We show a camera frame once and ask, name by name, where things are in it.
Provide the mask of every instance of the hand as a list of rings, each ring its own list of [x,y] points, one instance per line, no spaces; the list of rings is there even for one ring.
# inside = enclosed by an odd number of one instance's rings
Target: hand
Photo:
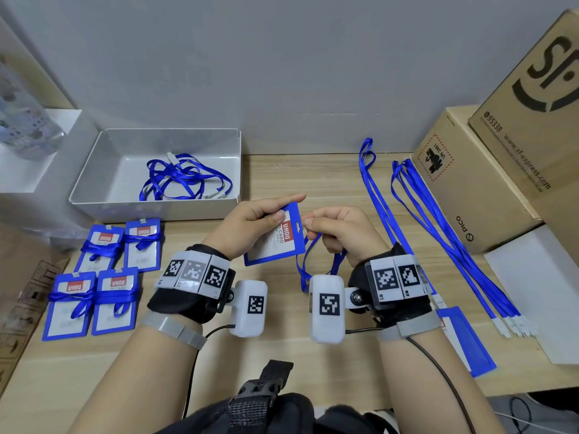
[[[279,198],[242,201],[202,243],[233,260],[248,252],[261,235],[281,224],[284,220],[284,211],[280,210],[282,207],[289,203],[301,203],[304,199],[305,194],[296,193]]]
[[[322,233],[322,242],[330,253],[348,250],[350,265],[390,250],[380,237],[366,213],[359,207],[322,207],[302,216],[308,239]]]

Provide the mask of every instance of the forearm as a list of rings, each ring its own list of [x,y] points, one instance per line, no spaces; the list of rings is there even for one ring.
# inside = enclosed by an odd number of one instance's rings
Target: forearm
[[[470,373],[442,329],[412,337],[444,369],[457,389],[477,434],[504,433]],[[459,404],[436,366],[406,340],[380,343],[390,397],[406,434],[470,433]]]
[[[198,333],[181,315],[174,319]],[[181,418],[197,349],[138,326],[99,382],[69,433],[146,434]]]

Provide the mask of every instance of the black cable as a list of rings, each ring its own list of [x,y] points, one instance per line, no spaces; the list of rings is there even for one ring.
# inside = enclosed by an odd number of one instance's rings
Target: black cable
[[[454,387],[454,384],[452,383],[451,379],[448,377],[448,375],[446,374],[446,372],[444,371],[444,369],[440,366],[440,364],[438,364],[438,362],[436,361],[436,359],[434,359],[432,357],[432,355],[430,353],[428,353],[428,351],[422,347],[420,344],[416,343],[415,340],[413,340],[410,337],[406,338],[409,342],[412,343],[412,345],[414,345],[416,348],[418,348],[418,350],[420,350],[422,353],[424,353],[424,355],[426,355],[426,357],[428,357],[428,359],[430,359],[430,361],[432,362],[432,364],[434,364],[434,366],[438,369],[438,371],[442,374],[442,377],[445,379],[446,383],[448,384],[449,387],[451,387],[451,390],[454,394],[454,397],[456,398],[456,400],[459,403],[460,409],[462,410],[463,414],[464,414],[464,418],[467,421],[467,425],[468,425],[468,429],[470,430],[471,434],[476,434],[476,430],[474,429],[474,425],[473,425],[473,421],[471,420],[470,416],[468,415],[467,412],[467,408],[464,406],[464,402],[463,400],[460,398],[459,392],[456,390],[456,388]]]
[[[382,330],[382,328],[346,329],[346,335],[351,333],[369,332],[371,330]]]
[[[205,337],[209,338],[211,335],[213,335],[218,330],[232,329],[234,327],[235,327],[235,325],[219,326],[218,328],[214,328],[211,332],[209,332],[207,335],[205,335]],[[197,358],[199,356],[199,352],[200,351],[198,350],[197,353],[195,354],[195,359],[193,359],[193,365],[191,367],[191,376],[189,377],[189,388],[187,389],[187,399],[185,399],[185,408],[183,409],[183,419],[185,417],[187,417],[187,410],[189,409],[189,401],[191,400],[191,389],[193,387],[193,372],[195,371],[195,364],[197,364]]]
[[[521,401],[523,405],[525,405],[527,413],[529,413],[528,422],[531,423],[533,421],[533,414],[531,413],[531,408],[529,408],[529,405],[527,405],[527,403],[523,399],[517,396],[511,397],[508,401],[508,409],[511,412],[511,416],[515,417],[515,411],[513,409],[513,404],[515,403],[515,401]],[[526,430],[528,430],[531,427],[531,425],[527,423],[527,426],[525,426],[525,428],[521,428],[518,420],[511,419],[511,421],[512,424],[515,425],[515,428],[517,429],[517,434],[523,434]]]

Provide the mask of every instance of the gray wall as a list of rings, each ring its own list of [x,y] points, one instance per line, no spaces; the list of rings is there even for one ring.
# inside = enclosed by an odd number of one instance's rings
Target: gray wall
[[[101,128],[236,127],[250,153],[407,152],[579,0],[3,0]]]

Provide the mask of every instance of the blue id card holder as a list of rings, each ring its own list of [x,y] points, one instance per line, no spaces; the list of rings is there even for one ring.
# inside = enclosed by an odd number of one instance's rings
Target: blue id card holder
[[[48,294],[48,315],[42,341],[86,336],[93,310],[96,277],[94,271],[56,276],[52,292]]]
[[[81,256],[76,263],[75,272],[94,271],[98,273],[104,269],[111,269],[122,251],[123,227],[111,225],[93,225],[81,248]],[[105,252],[108,256],[101,256],[91,251]]]
[[[437,313],[446,337],[473,378],[497,368],[458,306],[438,309]]]
[[[127,222],[125,228],[125,268],[139,272],[161,268],[161,219],[139,219]]]
[[[282,210],[286,214],[286,218],[272,231],[259,237],[255,245],[243,255],[245,266],[257,265],[306,252],[298,203],[289,203]]]
[[[105,269],[98,276],[92,335],[135,328],[139,296],[137,267]]]

